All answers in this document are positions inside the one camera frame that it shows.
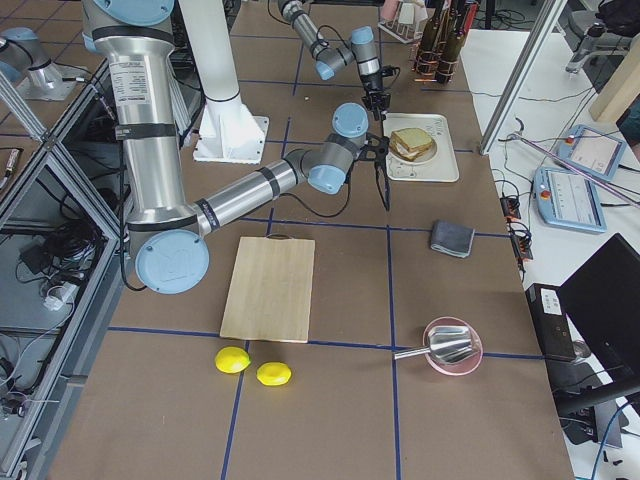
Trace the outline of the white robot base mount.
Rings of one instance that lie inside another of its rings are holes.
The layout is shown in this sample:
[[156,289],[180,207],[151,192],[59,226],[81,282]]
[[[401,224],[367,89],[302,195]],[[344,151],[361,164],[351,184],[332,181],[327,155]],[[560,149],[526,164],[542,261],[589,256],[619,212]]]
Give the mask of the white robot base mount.
[[260,163],[269,119],[252,115],[241,98],[223,3],[185,0],[179,6],[206,100],[194,159]]

